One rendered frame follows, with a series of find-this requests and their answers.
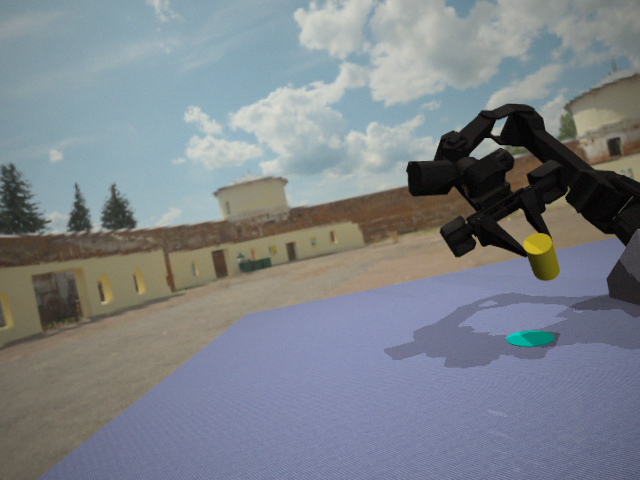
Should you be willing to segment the yellow cylinder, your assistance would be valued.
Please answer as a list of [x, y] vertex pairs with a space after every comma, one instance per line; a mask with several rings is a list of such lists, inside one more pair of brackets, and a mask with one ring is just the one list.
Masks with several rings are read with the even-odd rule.
[[523, 243], [534, 276], [540, 280], [552, 280], [560, 273], [556, 252], [549, 235], [534, 233]]

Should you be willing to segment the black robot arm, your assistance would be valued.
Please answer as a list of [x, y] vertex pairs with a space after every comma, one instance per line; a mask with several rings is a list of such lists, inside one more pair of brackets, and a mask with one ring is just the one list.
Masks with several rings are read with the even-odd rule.
[[[507, 116], [501, 135], [492, 135], [496, 120]], [[479, 198], [496, 187], [508, 185], [511, 190], [505, 180], [506, 172], [514, 168], [510, 152], [498, 148], [479, 160], [469, 157], [485, 138], [498, 145], [525, 147], [542, 163], [554, 160], [563, 165], [569, 187], [566, 201], [597, 229], [615, 234], [624, 246], [640, 229], [640, 182], [590, 167], [549, 134], [543, 117], [526, 104], [481, 110], [459, 133], [443, 134], [433, 161], [408, 162], [410, 194], [448, 195], [455, 187], [461, 194], [463, 189], [467, 201], [478, 209]]]

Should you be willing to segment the cyan flat circle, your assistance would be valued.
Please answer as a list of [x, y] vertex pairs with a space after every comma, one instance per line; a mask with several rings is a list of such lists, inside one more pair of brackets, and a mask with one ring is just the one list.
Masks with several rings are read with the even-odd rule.
[[508, 336], [506, 339], [508, 343], [519, 347], [542, 346], [551, 343], [553, 340], [552, 333], [535, 330], [521, 331]]

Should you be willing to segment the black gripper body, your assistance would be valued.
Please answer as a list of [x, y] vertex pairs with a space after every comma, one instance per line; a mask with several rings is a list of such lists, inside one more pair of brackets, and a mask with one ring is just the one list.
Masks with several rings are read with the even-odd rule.
[[472, 235], [476, 237], [476, 234], [471, 226], [474, 221], [489, 213], [498, 222], [498, 220], [504, 219], [518, 209], [523, 210], [519, 194], [533, 185], [537, 184], [540, 187], [545, 204], [555, 202], [568, 191], [565, 167], [557, 161], [549, 160], [544, 162], [526, 175], [529, 182], [526, 188], [520, 188], [518, 191], [513, 192], [508, 185], [505, 188], [498, 186], [479, 198], [481, 202], [478, 203], [478, 209], [475, 209], [467, 201], [465, 193], [461, 189], [463, 198], [473, 207], [476, 213], [466, 217], [467, 224], [463, 216], [460, 215], [446, 223], [440, 230], [444, 241], [455, 257], [462, 257], [475, 249], [476, 241]]

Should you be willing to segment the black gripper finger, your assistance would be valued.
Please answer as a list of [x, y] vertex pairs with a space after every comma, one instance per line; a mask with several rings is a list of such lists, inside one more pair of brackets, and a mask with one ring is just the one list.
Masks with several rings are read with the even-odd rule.
[[483, 247], [492, 245], [520, 256], [527, 256], [521, 244], [499, 226], [489, 213], [474, 221], [471, 226]]
[[[536, 184], [519, 194], [526, 220], [538, 233], [550, 236], [550, 232], [541, 216], [546, 210], [540, 187]], [[551, 238], [551, 236], [550, 236]], [[552, 240], [552, 238], [551, 238]]]

